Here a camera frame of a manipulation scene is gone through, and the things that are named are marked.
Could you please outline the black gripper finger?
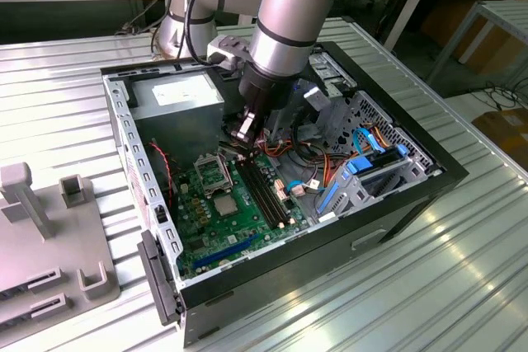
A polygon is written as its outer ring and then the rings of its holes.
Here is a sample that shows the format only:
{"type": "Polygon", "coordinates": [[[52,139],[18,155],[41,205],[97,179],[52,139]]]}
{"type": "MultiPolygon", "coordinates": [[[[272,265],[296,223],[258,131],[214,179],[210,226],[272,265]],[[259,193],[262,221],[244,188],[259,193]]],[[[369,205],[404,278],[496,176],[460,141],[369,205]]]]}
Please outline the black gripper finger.
{"type": "Polygon", "coordinates": [[[248,130],[248,147],[253,149],[256,141],[262,134],[262,130],[266,125],[267,115],[264,113],[249,113],[252,123],[248,130]]]}
{"type": "Polygon", "coordinates": [[[255,143],[257,130],[257,116],[248,107],[234,122],[230,130],[231,137],[245,148],[252,148],[255,143]]]}

